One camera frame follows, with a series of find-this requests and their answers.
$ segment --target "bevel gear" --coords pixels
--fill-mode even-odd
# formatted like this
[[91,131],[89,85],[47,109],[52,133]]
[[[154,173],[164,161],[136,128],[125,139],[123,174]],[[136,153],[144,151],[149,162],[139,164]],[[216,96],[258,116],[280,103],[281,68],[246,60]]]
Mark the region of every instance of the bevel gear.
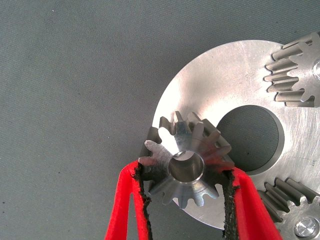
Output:
[[260,197],[284,240],[320,240],[320,196],[288,178],[265,184]]
[[178,111],[174,117],[173,123],[161,117],[159,129],[151,128],[153,140],[144,143],[150,154],[144,152],[138,161],[153,181],[149,193],[163,192],[163,204],[177,198],[181,209],[189,199],[203,206],[203,195],[219,196],[215,184],[221,183],[222,171],[234,167],[226,155],[231,146],[207,119],[191,113],[183,120]]
[[320,36],[312,32],[292,41],[272,54],[266,65],[272,74],[268,92],[277,92],[275,100],[291,107],[320,107]]

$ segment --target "gray cloth surface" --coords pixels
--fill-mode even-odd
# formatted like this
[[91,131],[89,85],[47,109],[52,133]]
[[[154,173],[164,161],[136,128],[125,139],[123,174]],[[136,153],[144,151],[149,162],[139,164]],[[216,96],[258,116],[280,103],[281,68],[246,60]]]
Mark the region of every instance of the gray cloth surface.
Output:
[[[2,0],[0,240],[101,240],[118,173],[189,61],[319,30],[318,1]],[[155,240],[221,239],[152,199]],[[128,239],[137,239],[133,208]]]

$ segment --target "planetary gear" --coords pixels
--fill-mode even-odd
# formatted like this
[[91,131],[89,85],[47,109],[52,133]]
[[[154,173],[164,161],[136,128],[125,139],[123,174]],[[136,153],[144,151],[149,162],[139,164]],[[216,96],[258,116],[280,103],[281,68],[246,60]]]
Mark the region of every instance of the planetary gear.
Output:
[[222,171],[234,167],[227,156],[231,147],[207,119],[191,113],[183,120],[178,111],[174,118],[174,122],[160,118],[159,129],[153,127],[153,137],[144,143],[149,154],[138,161],[145,168],[144,176],[153,181],[149,193],[163,192],[163,204],[177,198],[181,209],[189,199],[203,206],[205,194],[219,196],[215,184],[221,184]]
[[291,107],[320,107],[320,36],[317,32],[301,37],[272,54],[266,65],[272,74],[268,92],[278,92],[275,100]]
[[320,240],[320,196],[291,178],[265,184],[260,197],[284,240]]

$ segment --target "gear teeth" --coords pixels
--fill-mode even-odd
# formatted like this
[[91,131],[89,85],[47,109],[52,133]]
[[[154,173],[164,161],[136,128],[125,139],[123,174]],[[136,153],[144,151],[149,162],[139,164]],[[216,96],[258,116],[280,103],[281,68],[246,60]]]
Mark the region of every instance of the gear teeth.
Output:
[[288,107],[320,107],[320,36],[312,32],[292,41],[272,54],[274,62],[265,67],[272,73],[265,76],[272,82],[267,89],[276,92],[276,102]]
[[296,182],[292,180],[291,178],[288,178],[286,180],[286,183],[289,184],[291,187],[298,190],[300,193],[302,193],[304,196],[306,196],[308,203],[312,203],[313,199],[317,196],[319,196],[315,191],[311,190],[310,188],[302,185],[299,182]]
[[279,178],[275,180],[275,185],[278,189],[284,192],[289,197],[289,199],[295,203],[295,205],[300,205],[301,199],[304,196],[301,192]]
[[317,204],[317,201],[320,201],[319,194],[291,178],[286,181],[276,178],[274,183],[272,186],[266,182],[266,191],[258,192],[275,223],[285,223],[293,209],[308,209],[310,204],[314,202]]
[[153,141],[155,138],[145,141],[149,154],[138,160],[145,167],[142,175],[151,181],[151,195],[164,193],[163,204],[177,198],[180,208],[185,208],[189,199],[203,206],[204,194],[214,199],[219,196],[215,184],[225,178],[220,173],[234,167],[231,160],[223,160],[231,147],[217,128],[194,112],[183,120],[176,111],[174,119],[171,123],[165,117],[160,118],[159,143]]

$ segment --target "circular metal plate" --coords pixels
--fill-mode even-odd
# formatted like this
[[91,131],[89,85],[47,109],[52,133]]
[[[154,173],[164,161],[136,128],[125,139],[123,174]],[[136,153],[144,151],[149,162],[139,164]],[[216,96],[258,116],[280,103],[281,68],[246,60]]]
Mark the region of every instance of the circular metal plate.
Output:
[[[263,107],[277,123],[279,141],[272,159],[248,172],[256,188],[264,190],[265,182],[290,177],[320,192],[320,108],[287,107],[276,102],[275,93],[267,92],[271,84],[264,81],[270,74],[265,65],[273,61],[271,54],[281,46],[270,41],[246,40],[227,43],[201,54],[168,85],[152,126],[157,128],[162,116],[173,122],[174,111],[180,111],[183,118],[195,112],[217,126],[224,115],[237,107]],[[205,197],[203,207],[190,199],[184,211],[207,225],[223,229],[224,198],[221,186],[217,186],[217,190],[218,199]]]

